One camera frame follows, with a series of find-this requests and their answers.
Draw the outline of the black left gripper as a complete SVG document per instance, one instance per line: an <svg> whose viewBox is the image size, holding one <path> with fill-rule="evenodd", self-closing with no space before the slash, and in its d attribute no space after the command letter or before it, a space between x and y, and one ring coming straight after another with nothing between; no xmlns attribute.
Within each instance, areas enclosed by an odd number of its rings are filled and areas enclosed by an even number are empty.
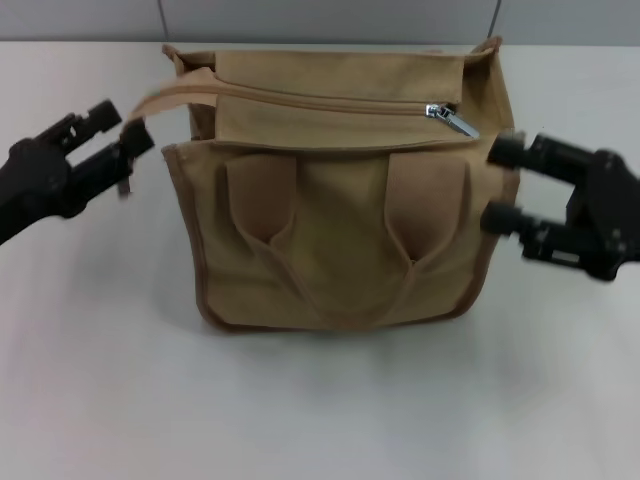
<svg viewBox="0 0 640 480"><path fill-rule="evenodd" d="M130 195L134 163L154 147L143 122L133 122L117 142L75 166L60 149L78 148L120 123L114 104L105 100L86 115L69 113L35 139L23 139L10 148L1 166L3 243L42 219L79 215L90 200L111 187L117 188L120 198Z"/></svg>

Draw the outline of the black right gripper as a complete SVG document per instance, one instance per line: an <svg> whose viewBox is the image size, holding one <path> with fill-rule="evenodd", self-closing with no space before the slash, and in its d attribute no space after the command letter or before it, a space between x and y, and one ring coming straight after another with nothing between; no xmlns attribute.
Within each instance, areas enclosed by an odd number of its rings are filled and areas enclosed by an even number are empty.
<svg viewBox="0 0 640 480"><path fill-rule="evenodd" d="M580 257L593 278L613 280L627 262L639 260L639 177L617 153L594 153L538 134L526 147L499 136L489 162L526 169L551 178L582 178L567 204L567 220L596 237L596 249ZM568 229L557 222L526 215L520 208L490 202L481 216L485 233L516 235L527 260L574 260Z"/></svg>

